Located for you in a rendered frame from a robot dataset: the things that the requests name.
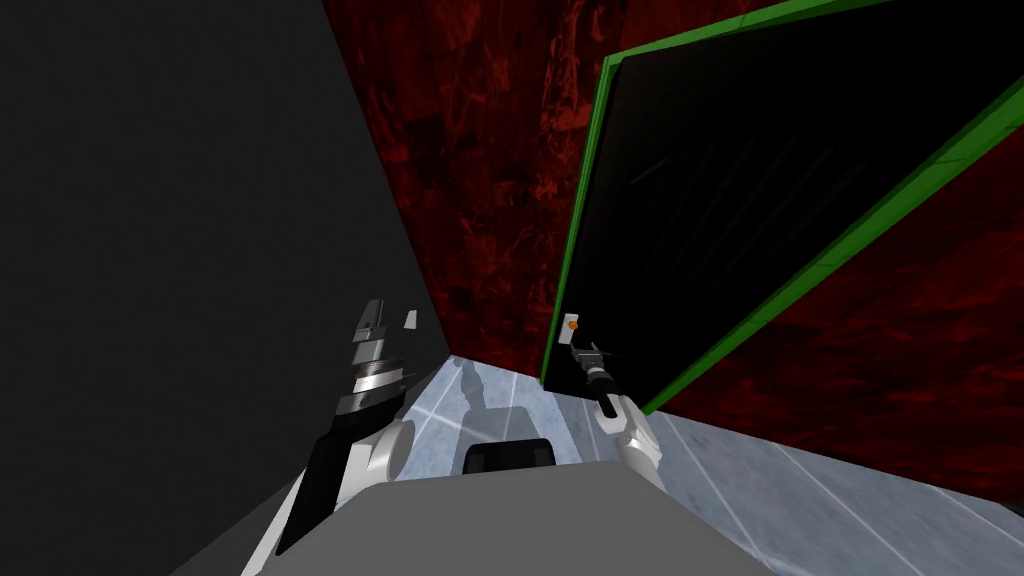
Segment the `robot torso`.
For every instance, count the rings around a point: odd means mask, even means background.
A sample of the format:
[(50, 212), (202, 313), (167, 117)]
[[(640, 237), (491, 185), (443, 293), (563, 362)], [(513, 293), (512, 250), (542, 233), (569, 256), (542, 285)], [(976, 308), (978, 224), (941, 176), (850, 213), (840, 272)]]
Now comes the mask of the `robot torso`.
[(650, 459), (369, 487), (251, 576), (775, 576), (668, 495)]

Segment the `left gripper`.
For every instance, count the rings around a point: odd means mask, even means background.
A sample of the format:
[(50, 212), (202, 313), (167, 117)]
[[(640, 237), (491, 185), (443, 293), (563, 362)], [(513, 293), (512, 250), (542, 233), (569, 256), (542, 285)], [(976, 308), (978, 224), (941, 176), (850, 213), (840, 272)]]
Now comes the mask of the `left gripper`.
[[(360, 366), (370, 362), (379, 361), (383, 354), (386, 336), (386, 328), (381, 325), (383, 312), (383, 300), (370, 300), (362, 312), (362, 328), (355, 330), (352, 342), (355, 344), (355, 352), (352, 358), (353, 366)], [(406, 316), (403, 328), (415, 330), (417, 328), (418, 311), (410, 310)]]

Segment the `black door leaf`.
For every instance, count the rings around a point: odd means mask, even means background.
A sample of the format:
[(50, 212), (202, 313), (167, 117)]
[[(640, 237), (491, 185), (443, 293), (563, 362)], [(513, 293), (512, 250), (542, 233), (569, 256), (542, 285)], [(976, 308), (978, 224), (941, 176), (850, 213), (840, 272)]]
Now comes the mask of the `black door leaf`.
[(541, 375), (660, 408), (1024, 121), (1024, 0), (785, 0), (606, 58)]

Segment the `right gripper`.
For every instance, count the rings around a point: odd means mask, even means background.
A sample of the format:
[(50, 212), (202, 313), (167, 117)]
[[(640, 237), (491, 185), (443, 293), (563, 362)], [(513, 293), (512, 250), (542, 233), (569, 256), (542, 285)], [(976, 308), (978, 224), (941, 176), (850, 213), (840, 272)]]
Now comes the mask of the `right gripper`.
[(605, 366), (605, 355), (594, 343), (591, 343), (589, 348), (578, 348), (570, 345), (570, 353), (588, 379), (609, 378), (609, 373)]

